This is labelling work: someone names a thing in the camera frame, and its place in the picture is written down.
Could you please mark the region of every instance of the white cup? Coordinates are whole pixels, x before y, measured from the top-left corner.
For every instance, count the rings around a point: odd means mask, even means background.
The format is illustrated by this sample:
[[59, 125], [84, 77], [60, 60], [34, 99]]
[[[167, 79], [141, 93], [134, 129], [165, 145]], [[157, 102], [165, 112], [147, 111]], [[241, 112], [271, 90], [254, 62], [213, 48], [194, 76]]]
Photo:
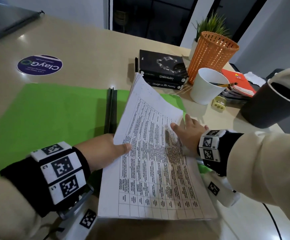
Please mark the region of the white cup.
[[226, 89], [211, 83], [228, 84], [229, 81], [224, 75], [213, 69], [200, 68], [190, 92], [191, 98], [198, 104], [206, 105]]

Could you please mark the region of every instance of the desk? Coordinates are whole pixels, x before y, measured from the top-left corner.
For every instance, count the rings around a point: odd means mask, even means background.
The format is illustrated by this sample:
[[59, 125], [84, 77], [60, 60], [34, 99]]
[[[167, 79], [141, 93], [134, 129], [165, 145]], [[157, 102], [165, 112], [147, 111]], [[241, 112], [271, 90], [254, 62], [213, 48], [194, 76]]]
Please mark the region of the desk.
[[[139, 50], [149, 50], [188, 56], [190, 50], [159, 43], [109, 30], [82, 27], [77, 24], [43, 16], [26, 27], [0, 40], [0, 116], [26, 83], [58, 83], [71, 86], [129, 90], [134, 78], [134, 58]], [[30, 55], [45, 54], [63, 61], [63, 68], [47, 76], [20, 73], [17, 63]], [[257, 129], [245, 122], [239, 109], [227, 107], [223, 113], [210, 105], [194, 103], [189, 96], [190, 87], [182, 91], [157, 89], [160, 93], [178, 94], [187, 112], [211, 129], [234, 129], [248, 133]], [[278, 125], [266, 131], [282, 132]], [[272, 239], [278, 240], [275, 226], [261, 203], [242, 196], [228, 209], [214, 202], [219, 219], [213, 221], [146, 221], [102, 220], [93, 230], [97, 239]], [[277, 207], [274, 217], [285, 240], [290, 239], [290, 222]], [[51, 213], [43, 223], [51, 223]], [[43, 227], [33, 239], [43, 239]]]

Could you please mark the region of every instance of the basket rim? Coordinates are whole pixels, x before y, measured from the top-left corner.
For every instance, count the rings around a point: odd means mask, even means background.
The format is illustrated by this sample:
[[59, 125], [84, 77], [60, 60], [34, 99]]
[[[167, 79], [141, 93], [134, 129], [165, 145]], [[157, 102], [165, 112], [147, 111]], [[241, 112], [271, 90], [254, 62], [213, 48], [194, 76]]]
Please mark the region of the basket rim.
[[[237, 45], [237, 48], [223, 47], [223, 46], [220, 45], [220, 44], [216, 44], [216, 43], [214, 43], [214, 42], [209, 41], [209, 40], [208, 40], [208, 39], [207, 39], [203, 34], [211, 34], [211, 35], [217, 35], [217, 36], [219, 36], [219, 37], [222, 37], [223, 39], [226, 39], [226, 40], [229, 40], [229, 41], [233, 42], [235, 45]], [[204, 40], [206, 40], [206, 41], [208, 41], [209, 43], [211, 43], [211, 44], [213, 44], [213, 45], [216, 45], [216, 46], [218, 46], [218, 47], [222, 47], [222, 48], [224, 48], [224, 49], [232, 50], [232, 51], [237, 51], [237, 50], [239, 50], [239, 45], [238, 45], [235, 41], [231, 40], [231, 39], [228, 38], [228, 37], [225, 37], [225, 36], [223, 36], [223, 35], [220, 35], [220, 34], [218, 34], [218, 33], [209, 32], [209, 31], [202, 31], [201, 34], [200, 34], [200, 37], [202, 37]]]

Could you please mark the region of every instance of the gray laptop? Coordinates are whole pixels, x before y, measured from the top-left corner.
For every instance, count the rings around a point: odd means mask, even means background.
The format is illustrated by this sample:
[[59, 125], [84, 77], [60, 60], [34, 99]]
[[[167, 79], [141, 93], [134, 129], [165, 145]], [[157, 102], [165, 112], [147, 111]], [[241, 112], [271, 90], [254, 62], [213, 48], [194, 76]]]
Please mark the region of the gray laptop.
[[38, 12], [0, 4], [0, 38], [39, 17]]

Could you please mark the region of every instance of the orange woven basket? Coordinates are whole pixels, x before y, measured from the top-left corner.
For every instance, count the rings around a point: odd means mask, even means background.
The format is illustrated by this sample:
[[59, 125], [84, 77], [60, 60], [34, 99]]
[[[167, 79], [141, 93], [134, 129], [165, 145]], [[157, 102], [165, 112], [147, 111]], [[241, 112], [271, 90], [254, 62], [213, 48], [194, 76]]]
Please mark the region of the orange woven basket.
[[225, 36], [204, 31], [199, 37], [193, 58], [188, 67], [188, 82], [193, 85], [200, 68], [222, 70], [230, 58], [239, 50], [239, 45]]

